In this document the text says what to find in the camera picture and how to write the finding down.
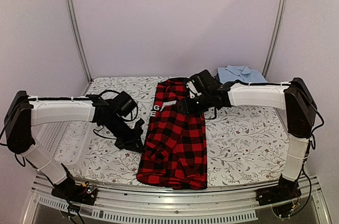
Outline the red black plaid shirt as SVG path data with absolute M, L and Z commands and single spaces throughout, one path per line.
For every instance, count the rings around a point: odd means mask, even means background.
M 207 188 L 207 140 L 204 115 L 183 115 L 188 95 L 184 78 L 157 84 L 137 181 L 174 190 Z

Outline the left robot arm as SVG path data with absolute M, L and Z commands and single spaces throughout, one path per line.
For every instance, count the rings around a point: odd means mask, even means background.
M 26 91 L 16 93 L 4 118 L 1 136 L 6 138 L 3 146 L 12 153 L 21 155 L 42 172 L 52 185 L 68 200 L 75 199 L 79 189 L 68 169 L 53 160 L 52 156 L 38 145 L 31 128 L 54 122 L 89 122 L 106 127 L 115 137 L 118 149 L 143 153 L 141 141 L 143 119 L 136 121 L 134 128 L 127 125 L 126 116 L 138 110 L 135 100 L 126 92 L 117 92 L 116 97 L 104 99 L 102 94 L 81 97 L 38 97 Z

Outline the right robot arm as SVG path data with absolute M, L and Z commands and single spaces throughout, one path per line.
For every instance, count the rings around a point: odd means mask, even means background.
M 316 118 L 321 115 L 303 79 L 295 77 L 281 83 L 245 83 L 240 80 L 217 81 L 208 70 L 184 80 L 188 95 L 180 100 L 179 112 L 184 115 L 203 114 L 209 108 L 216 110 L 233 106 L 263 106 L 284 110 L 287 116 L 289 147 L 285 167 L 278 184 L 257 190 L 258 199 L 286 200 L 299 196 L 298 179 L 308 159 L 309 151 L 316 148 L 314 132 Z

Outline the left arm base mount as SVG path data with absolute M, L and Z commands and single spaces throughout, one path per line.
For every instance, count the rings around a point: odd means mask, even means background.
M 97 197 L 97 186 L 89 184 L 89 182 L 76 184 L 74 181 L 65 180 L 53 186 L 51 195 L 71 202 L 94 205 Z

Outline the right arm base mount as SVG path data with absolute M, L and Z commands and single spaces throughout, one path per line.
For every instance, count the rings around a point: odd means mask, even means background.
M 274 215 L 280 219 L 290 218 L 300 203 L 299 184 L 278 184 L 256 190 L 259 206 L 270 205 Z

